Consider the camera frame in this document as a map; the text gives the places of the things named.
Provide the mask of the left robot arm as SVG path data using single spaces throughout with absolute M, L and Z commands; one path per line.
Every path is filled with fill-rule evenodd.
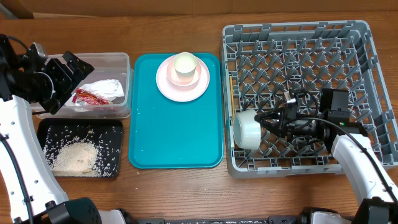
M 87 197 L 69 200 L 45 159 L 34 129 L 32 103 L 55 114 L 94 68 L 73 53 L 49 59 L 33 43 L 16 54 L 1 35 L 1 175 L 14 223 L 134 223 L 124 209 L 98 210 Z

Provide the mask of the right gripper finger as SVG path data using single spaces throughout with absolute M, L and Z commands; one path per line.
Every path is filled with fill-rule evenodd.
M 277 137 L 286 137 L 287 135 L 285 126 L 281 122 L 271 123 L 268 121 L 262 121 L 261 126 Z
M 284 117 L 283 111 L 270 111 L 255 115 L 254 120 L 257 122 L 267 121 L 267 120 L 275 120 L 279 122 L 280 120 L 283 119 L 283 117 Z

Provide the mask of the grey bowl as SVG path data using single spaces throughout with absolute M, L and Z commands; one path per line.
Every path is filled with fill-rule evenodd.
M 261 145 L 261 125 L 253 109 L 236 113 L 233 124 L 234 141 L 242 149 L 256 151 Z

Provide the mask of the white napkin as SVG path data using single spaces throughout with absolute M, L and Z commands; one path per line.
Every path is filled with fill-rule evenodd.
M 80 89 L 107 101 L 113 101 L 116 98 L 124 96 L 122 84 L 117 79 L 106 79 L 94 83 L 87 83 L 82 85 Z

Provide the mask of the red snack wrapper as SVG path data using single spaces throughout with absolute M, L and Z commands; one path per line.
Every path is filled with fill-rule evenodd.
M 111 102 L 102 99 L 86 90 L 77 89 L 75 95 L 72 98 L 72 102 L 78 105 L 110 105 Z

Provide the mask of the pale green cup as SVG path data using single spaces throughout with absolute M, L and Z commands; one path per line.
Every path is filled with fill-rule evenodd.
M 173 59 L 173 68 L 178 82 L 191 82 L 197 67 L 196 57 L 189 52 L 177 54 Z

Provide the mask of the pink bowl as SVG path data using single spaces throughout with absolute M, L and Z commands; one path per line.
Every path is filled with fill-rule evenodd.
M 195 84 L 201 77 L 201 65 L 197 62 L 197 66 L 192 75 L 180 75 L 174 68 L 174 60 L 172 59 L 167 65 L 166 75 L 169 81 L 171 81 L 174 85 L 182 87 L 191 86 Z

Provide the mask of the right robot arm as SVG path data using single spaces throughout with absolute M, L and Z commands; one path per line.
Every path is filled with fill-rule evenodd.
M 346 174 L 359 203 L 353 223 L 397 223 L 397 186 L 375 155 L 364 126 L 350 120 L 349 92 L 325 88 L 315 114 L 300 114 L 296 99 L 306 92 L 290 90 L 291 100 L 254 120 L 278 138 L 308 145 L 322 142 Z

